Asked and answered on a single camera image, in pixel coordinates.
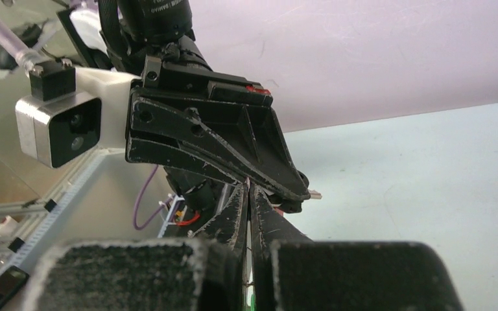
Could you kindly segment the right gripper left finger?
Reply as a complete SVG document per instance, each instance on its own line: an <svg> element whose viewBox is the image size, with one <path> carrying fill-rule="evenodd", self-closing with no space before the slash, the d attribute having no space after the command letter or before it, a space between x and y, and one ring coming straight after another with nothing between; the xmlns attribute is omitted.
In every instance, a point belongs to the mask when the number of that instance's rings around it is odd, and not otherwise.
<svg viewBox="0 0 498 311"><path fill-rule="evenodd" d="M248 187L189 237L59 244L39 260L22 310L242 310Z"/></svg>

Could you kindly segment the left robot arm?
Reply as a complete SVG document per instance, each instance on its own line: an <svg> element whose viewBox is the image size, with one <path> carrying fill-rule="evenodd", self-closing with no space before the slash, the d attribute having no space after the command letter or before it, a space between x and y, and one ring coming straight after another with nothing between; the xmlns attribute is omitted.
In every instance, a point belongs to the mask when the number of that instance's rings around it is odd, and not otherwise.
<svg viewBox="0 0 498 311"><path fill-rule="evenodd" d="M188 1L100 1L99 17L112 63L140 76L128 98L127 161L251 181L288 201L310 198L271 92L210 68Z"/></svg>

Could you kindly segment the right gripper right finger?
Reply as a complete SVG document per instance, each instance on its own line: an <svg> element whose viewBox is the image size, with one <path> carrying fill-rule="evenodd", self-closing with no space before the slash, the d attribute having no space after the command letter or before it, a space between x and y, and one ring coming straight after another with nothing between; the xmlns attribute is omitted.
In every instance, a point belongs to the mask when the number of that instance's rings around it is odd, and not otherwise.
<svg viewBox="0 0 498 311"><path fill-rule="evenodd" d="M435 250L413 241L314 241L248 190L257 310L462 310Z"/></svg>

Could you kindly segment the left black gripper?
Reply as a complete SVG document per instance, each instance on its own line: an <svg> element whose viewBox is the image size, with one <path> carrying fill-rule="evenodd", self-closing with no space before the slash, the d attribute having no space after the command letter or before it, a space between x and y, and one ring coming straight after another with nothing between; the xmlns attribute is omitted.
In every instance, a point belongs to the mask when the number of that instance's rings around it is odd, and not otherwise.
<svg viewBox="0 0 498 311"><path fill-rule="evenodd" d="M309 199L269 107L272 94L260 83L147 56L143 85L156 91L132 91L129 163L157 164L227 184L250 180L286 200Z"/></svg>

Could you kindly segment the left controller board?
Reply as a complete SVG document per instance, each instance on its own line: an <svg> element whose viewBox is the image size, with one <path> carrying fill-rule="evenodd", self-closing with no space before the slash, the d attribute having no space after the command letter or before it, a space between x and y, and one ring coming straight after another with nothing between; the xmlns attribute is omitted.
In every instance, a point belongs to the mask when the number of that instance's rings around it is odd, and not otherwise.
<svg viewBox="0 0 498 311"><path fill-rule="evenodd" d="M184 198L177 195L170 194L164 204L166 216L157 237L190 237L196 230L202 213L192 210Z"/></svg>

